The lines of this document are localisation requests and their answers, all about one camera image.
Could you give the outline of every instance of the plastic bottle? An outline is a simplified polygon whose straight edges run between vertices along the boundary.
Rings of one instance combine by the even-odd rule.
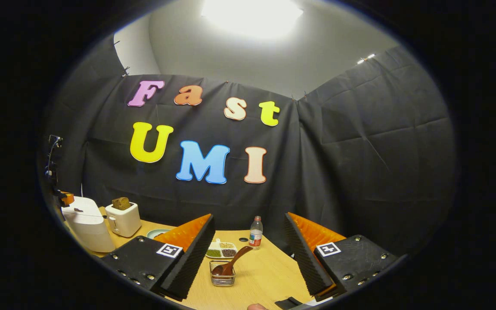
[[[250,226],[250,238],[248,238],[248,245],[255,250],[260,249],[261,236],[264,233],[264,225],[261,223],[261,216],[256,216],[252,226]]]

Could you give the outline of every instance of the white wall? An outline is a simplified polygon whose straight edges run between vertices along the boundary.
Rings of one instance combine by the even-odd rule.
[[[149,30],[161,73],[231,81],[297,99],[354,67],[361,57],[399,45],[344,6],[295,1],[303,14],[289,34],[274,40],[217,28],[201,16],[205,0],[161,6]]]
[[[150,14],[125,26],[114,33],[114,47],[123,67],[130,67],[127,72],[136,74],[160,74],[154,59],[149,36]]]

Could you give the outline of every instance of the table surface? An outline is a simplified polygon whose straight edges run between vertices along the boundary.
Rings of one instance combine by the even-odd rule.
[[[103,215],[105,208],[99,208]],[[136,236],[146,236],[153,229],[171,229],[173,226],[157,224],[141,220],[141,227],[129,238],[119,236],[110,231],[110,224],[105,220],[110,237],[116,247],[124,245]],[[248,237],[249,230],[244,231],[215,231],[214,239],[222,242],[234,243],[241,249],[248,242],[239,241],[239,238]],[[107,253],[89,251],[98,257]],[[280,310],[274,304],[276,301],[293,297],[301,303],[313,298],[307,292],[304,279],[301,276],[298,264],[265,236],[262,237],[260,249],[250,251],[235,263],[236,278],[233,286],[214,286],[209,275],[209,259],[204,257],[187,299],[178,304],[199,310],[244,310],[250,304],[262,304],[269,310]]]

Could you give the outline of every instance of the bottle label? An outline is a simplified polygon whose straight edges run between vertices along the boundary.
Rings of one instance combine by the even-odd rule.
[[[261,244],[261,236],[262,234],[250,233],[250,240],[248,241],[248,244],[253,247],[259,247]]]

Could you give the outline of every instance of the brown spoon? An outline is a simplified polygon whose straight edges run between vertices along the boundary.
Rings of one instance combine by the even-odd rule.
[[[236,252],[235,257],[232,258],[228,263],[224,263],[223,265],[218,265],[212,270],[212,275],[214,276],[230,276],[233,275],[233,265],[237,259],[240,259],[242,255],[245,255],[248,251],[250,251],[252,247],[246,246]]]

